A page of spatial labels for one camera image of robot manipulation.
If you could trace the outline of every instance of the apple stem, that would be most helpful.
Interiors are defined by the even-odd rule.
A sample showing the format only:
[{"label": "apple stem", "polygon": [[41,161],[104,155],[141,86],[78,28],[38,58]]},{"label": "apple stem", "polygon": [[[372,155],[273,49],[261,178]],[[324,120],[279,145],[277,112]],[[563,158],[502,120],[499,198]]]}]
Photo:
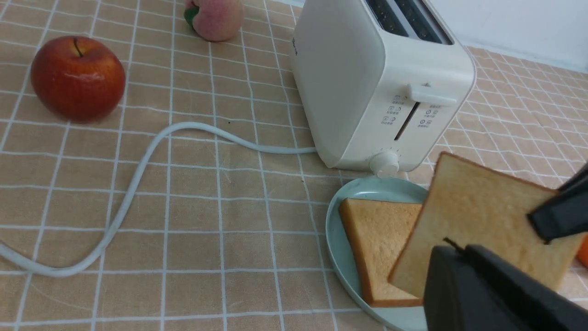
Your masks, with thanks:
[{"label": "apple stem", "polygon": [[77,38],[73,39],[73,46],[75,47],[76,51],[78,51],[79,57],[83,58],[82,51],[80,51],[78,48],[78,39]]}]

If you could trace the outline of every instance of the toaster control knob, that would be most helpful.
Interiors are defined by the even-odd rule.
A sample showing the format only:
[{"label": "toaster control knob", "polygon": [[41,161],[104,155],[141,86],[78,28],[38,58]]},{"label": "toaster control knob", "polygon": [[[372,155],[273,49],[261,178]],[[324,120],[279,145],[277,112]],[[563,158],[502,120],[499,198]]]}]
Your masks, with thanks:
[{"label": "toaster control knob", "polygon": [[398,173],[398,155],[390,152],[376,154],[369,161],[369,167],[373,174],[379,178],[394,177]]}]

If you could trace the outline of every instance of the green leaf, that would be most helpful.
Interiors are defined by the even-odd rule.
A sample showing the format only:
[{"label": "green leaf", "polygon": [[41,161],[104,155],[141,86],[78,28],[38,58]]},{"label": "green leaf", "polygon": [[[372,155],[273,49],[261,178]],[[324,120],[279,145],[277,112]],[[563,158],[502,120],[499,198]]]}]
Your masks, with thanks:
[{"label": "green leaf", "polygon": [[196,14],[198,14],[199,11],[200,7],[186,8],[186,10],[184,10],[184,19],[186,20],[186,22],[188,22],[192,29],[194,29],[194,26],[192,25],[192,20],[194,20],[194,17],[196,16]]}]

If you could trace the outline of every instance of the red apple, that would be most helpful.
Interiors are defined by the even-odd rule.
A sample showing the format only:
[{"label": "red apple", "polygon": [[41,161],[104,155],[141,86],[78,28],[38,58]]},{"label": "red apple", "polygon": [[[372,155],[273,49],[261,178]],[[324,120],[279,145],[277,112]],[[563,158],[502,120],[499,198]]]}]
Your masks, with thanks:
[{"label": "red apple", "polygon": [[125,70],[103,43],[65,36],[47,42],[35,55],[31,83],[50,111],[78,123],[97,121],[125,92]]}]

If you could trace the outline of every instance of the white wall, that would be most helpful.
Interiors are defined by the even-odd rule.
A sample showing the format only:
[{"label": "white wall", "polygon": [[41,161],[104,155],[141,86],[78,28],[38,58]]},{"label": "white wall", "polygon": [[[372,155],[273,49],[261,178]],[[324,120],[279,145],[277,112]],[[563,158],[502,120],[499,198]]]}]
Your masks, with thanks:
[{"label": "white wall", "polygon": [[429,1],[464,44],[588,69],[586,0]]}]

